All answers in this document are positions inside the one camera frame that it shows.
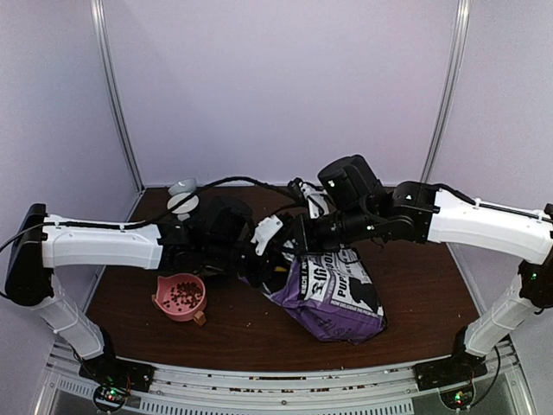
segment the brown tabletop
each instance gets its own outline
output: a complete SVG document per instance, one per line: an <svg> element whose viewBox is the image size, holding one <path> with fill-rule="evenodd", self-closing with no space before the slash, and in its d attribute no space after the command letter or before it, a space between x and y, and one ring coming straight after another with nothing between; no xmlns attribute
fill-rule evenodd
<svg viewBox="0 0 553 415"><path fill-rule="evenodd" d="M256 220L288 203L260 188L216 188L251 205ZM166 189L148 189L134 220L165 208ZM455 333L478 315L444 245L356 244L389 327L368 342L319 342L284 309L236 278L207 278L207 324L173 322L154 308L156 271L108 267L88 310L118 355L186 367L299 371L372 367L449 354Z"/></svg>

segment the small white object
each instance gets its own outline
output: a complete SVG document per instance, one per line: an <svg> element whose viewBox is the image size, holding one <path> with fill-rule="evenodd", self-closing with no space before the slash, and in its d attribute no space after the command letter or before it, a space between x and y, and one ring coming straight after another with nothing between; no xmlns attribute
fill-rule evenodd
<svg viewBox="0 0 553 415"><path fill-rule="evenodd" d="M176 196L180 195L181 193L192 193L197 188L198 183L196 183L196 179L190 178L178 181L173 186L171 186L168 191L171 196Z"/></svg>
<svg viewBox="0 0 553 415"><path fill-rule="evenodd" d="M305 182L300 184L300 190L302 191L305 200L308 201L309 218L317 219L320 216L323 216L330 212L328 210L327 201L324 198L324 195L326 194L324 190L317 190L316 188Z"/></svg>
<svg viewBox="0 0 553 415"><path fill-rule="evenodd" d="M256 254L260 257L265 252L269 241L277 234L280 228L283 227L283 222L275 215L261 220L251 238L252 244L257 244Z"/></svg>
<svg viewBox="0 0 553 415"><path fill-rule="evenodd" d="M173 206L176 205L179 201L189 196L190 196L189 193L179 193L178 195L173 196L171 199L169 199L169 202L167 203L167 209L172 209ZM186 201L182 206L179 206L173 213L188 214L192 212L194 209L196 209L199 202L200 202L200 199L198 199L198 196L194 196L189 201Z"/></svg>

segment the purple bag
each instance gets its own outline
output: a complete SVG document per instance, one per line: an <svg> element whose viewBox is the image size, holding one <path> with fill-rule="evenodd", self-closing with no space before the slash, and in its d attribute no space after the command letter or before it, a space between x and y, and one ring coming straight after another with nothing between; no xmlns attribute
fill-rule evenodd
<svg viewBox="0 0 553 415"><path fill-rule="evenodd" d="M387 327L369 274L351 249L295 258L284 288L265 295L324 342L358 344Z"/></svg>

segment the white wall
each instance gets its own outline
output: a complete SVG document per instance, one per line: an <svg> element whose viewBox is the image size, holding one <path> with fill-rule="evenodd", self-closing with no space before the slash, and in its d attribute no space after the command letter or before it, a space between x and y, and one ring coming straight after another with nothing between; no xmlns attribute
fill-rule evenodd
<svg viewBox="0 0 553 415"><path fill-rule="evenodd" d="M362 153L420 177L456 1L105 3L118 86L148 185L186 176L314 179Z"/></svg>
<svg viewBox="0 0 553 415"><path fill-rule="evenodd" d="M84 219L122 220L134 194L102 75L89 2L0 2L0 240L33 202ZM3 289L8 255L0 257ZM93 268L62 272L80 303ZM30 413L53 336L0 299L0 413Z"/></svg>
<svg viewBox="0 0 553 415"><path fill-rule="evenodd" d="M520 208L553 201L553 3L472 3L467 48L432 175L471 196ZM461 247L489 307L519 259ZM538 413L551 414L553 313L513 335Z"/></svg>

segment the pet food bowl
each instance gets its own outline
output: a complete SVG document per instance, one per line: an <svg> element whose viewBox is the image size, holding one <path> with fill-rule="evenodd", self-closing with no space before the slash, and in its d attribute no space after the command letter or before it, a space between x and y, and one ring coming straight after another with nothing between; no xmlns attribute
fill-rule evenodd
<svg viewBox="0 0 553 415"><path fill-rule="evenodd" d="M157 277L157 293L152 296L157 308L176 322L188 322L206 308L206 286L192 274Z"/></svg>

